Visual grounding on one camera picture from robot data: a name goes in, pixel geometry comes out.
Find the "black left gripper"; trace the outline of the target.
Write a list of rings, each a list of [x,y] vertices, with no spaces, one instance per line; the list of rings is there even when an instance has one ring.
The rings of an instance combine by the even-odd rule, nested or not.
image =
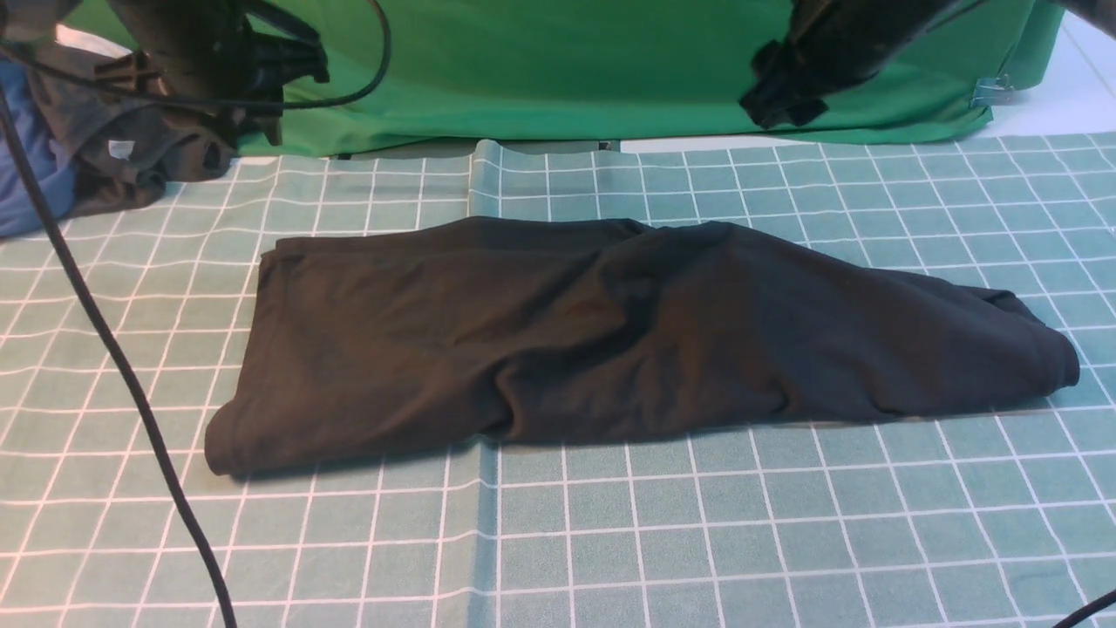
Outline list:
[[[136,51],[95,66],[94,80],[185,99],[242,99],[272,147],[282,143],[283,87],[328,83],[323,39],[294,13],[249,13],[241,1],[112,1]],[[259,32],[248,20],[267,25]]]

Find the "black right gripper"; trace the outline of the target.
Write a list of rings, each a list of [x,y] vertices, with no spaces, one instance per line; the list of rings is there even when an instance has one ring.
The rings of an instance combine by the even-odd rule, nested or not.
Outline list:
[[[762,131],[812,123],[829,112],[824,91],[868,83],[960,4],[793,1],[785,41],[770,40],[756,52],[751,60],[756,80],[738,104]]]

